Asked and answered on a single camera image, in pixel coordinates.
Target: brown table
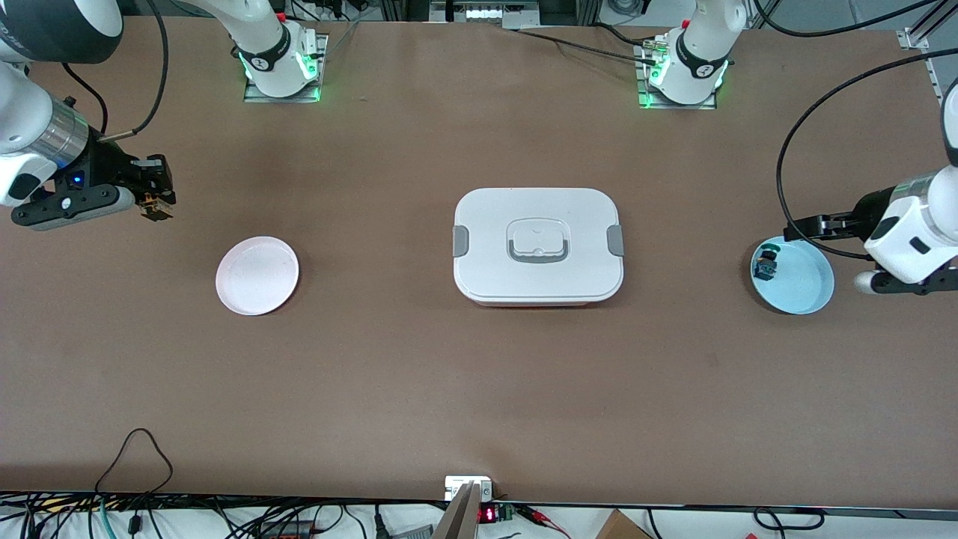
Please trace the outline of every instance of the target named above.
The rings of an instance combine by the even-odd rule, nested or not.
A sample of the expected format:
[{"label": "brown table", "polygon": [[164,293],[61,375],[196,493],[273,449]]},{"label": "brown table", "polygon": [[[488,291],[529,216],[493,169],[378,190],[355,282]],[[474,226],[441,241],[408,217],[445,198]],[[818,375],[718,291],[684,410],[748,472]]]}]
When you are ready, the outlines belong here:
[{"label": "brown table", "polygon": [[[159,65],[153,23],[127,24],[110,61],[77,68],[111,132],[142,119]],[[218,24],[168,24],[166,99],[122,144],[167,155],[175,219],[3,226],[0,488],[90,488],[144,426],[176,491],[435,498],[444,475],[482,473],[517,500],[958,508],[956,296],[864,296],[866,266],[833,260],[832,303],[784,316],[744,268],[783,224],[787,130],[905,55],[890,33],[745,33],[720,109],[699,112],[640,109],[627,62],[385,23],[336,52],[321,103],[245,105]],[[58,66],[34,72],[99,123]],[[937,114],[920,63],[840,94],[789,154],[795,215],[943,166]],[[622,289],[579,309],[467,300],[450,227],[484,186],[608,193]],[[256,235],[289,242],[303,276],[250,318],[219,303],[214,273]],[[107,487],[160,476],[141,438]]]}]

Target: silver metal ring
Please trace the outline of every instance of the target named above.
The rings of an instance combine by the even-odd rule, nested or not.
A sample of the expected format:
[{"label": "silver metal ring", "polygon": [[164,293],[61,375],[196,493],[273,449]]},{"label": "silver metal ring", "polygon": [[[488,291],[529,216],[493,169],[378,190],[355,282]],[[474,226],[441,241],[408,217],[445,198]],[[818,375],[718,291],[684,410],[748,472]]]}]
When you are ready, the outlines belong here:
[{"label": "silver metal ring", "polygon": [[90,137],[90,128],[86,120],[73,108],[57,99],[51,99],[54,105],[50,124],[24,152],[38,153],[63,168],[73,162],[86,148]]}]

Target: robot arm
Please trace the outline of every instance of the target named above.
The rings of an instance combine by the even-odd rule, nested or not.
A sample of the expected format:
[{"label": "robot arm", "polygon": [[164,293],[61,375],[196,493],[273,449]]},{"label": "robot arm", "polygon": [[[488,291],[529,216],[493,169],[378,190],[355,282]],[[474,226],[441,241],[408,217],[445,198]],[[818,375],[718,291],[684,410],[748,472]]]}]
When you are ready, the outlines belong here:
[{"label": "robot arm", "polygon": [[[318,77],[315,31],[281,22],[267,0],[190,3],[226,27],[263,94],[291,96]],[[0,205],[15,208],[15,223],[46,230],[134,204],[151,220],[170,216],[176,195],[163,155],[124,153],[20,68],[101,62],[122,34],[116,0],[0,0]],[[54,191],[41,187],[48,180]]]},{"label": "robot arm", "polygon": [[269,97],[289,97],[319,76],[316,31],[281,22],[268,0],[184,0],[209,12],[237,44],[246,77]]},{"label": "robot arm", "polygon": [[708,99],[728,67],[728,55],[745,28],[745,0],[696,0],[688,25],[665,34],[666,49],[649,79],[665,97],[695,105]]},{"label": "robot arm", "polygon": [[[942,105],[942,132],[950,164],[895,187],[865,195],[848,213],[796,222],[813,239],[857,237],[877,269],[861,273],[864,293],[926,293],[958,290],[958,84]],[[800,238],[791,227],[786,240]]]}]

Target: white plate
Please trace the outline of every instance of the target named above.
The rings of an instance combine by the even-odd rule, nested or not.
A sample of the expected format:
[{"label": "white plate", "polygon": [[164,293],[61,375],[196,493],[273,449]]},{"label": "white plate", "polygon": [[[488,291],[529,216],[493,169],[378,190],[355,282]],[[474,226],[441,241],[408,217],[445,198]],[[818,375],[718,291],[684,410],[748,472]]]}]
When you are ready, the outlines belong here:
[{"label": "white plate", "polygon": [[264,315],[279,308],[296,289],[299,261],[285,242],[260,236],[231,248],[217,269],[217,294],[230,311]]}]

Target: light blue plate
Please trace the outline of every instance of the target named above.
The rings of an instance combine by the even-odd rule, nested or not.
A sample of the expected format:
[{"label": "light blue plate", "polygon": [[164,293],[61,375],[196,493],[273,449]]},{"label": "light blue plate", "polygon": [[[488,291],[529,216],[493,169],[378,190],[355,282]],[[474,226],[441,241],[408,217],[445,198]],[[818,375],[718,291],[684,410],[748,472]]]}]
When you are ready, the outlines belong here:
[{"label": "light blue plate", "polygon": [[[778,268],[770,281],[755,278],[755,261],[759,259],[763,246],[778,246],[775,263]],[[752,254],[748,267],[755,291],[779,311],[791,315],[810,315],[828,305],[835,289],[835,276],[832,265],[822,251],[804,241],[786,242],[785,238],[769,238],[762,242]]]}]

